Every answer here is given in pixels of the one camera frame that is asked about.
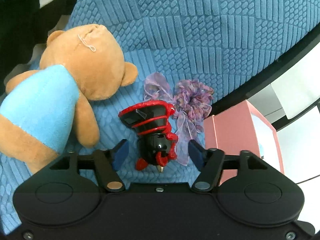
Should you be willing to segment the red black toy figure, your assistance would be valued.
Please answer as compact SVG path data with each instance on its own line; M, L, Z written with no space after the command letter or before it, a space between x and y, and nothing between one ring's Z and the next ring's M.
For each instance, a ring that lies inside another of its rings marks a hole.
M163 100L149 100L127 107L118 117L137 134L140 157L136 170L142 171L149 165L163 172L164 167L177 159L178 135L173 133L169 118L176 112L175 107Z

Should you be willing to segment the pink cardboard storage box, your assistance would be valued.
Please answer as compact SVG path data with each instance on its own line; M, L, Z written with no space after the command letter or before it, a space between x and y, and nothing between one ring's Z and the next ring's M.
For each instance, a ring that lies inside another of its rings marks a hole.
M284 173L277 132L247 100L204 120L205 147L227 155L248 150Z

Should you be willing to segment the purple ribbon scrunchie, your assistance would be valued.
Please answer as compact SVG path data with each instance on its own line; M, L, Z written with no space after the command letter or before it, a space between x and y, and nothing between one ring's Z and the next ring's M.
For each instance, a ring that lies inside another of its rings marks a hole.
M171 89L163 74L155 72L144 81L144 100L163 100L175 107L172 118L176 121L178 143L175 146L181 165L188 165L188 142L204 132L203 122L212 110L214 90L197 79L180 80Z

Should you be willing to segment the brown bear plush blue shirt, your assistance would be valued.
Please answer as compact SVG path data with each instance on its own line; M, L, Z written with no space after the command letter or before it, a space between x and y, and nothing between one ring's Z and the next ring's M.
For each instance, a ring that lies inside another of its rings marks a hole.
M39 68L16 75L1 104L1 152L36 173L63 152L71 132L82 146L100 139L91 101L135 82L137 67L103 25L51 33Z

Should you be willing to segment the white black framed chair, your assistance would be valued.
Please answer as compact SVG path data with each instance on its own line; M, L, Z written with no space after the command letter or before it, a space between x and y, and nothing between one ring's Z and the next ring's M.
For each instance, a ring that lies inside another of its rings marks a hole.
M210 115L217 115L254 96L302 60L317 44L319 44L319 25L316 25L291 49L281 55L274 63L270 64L270 66L227 96L212 104Z

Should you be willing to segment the blue quilted bed cover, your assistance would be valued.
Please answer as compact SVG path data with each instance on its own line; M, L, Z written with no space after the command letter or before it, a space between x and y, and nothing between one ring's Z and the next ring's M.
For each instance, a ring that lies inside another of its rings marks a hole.
M118 174L130 183L193 182L198 172L173 161L164 173L136 171L137 136L117 117L121 108L141 102L145 78L163 74L169 84L197 79L221 99L259 74L319 23L319 0L78 0L66 30L104 25L124 59L138 69L135 82L106 100L91 101L99 125L96 147L127 138L129 156ZM1 152L1 234L21 221L12 198L31 177L27 165Z

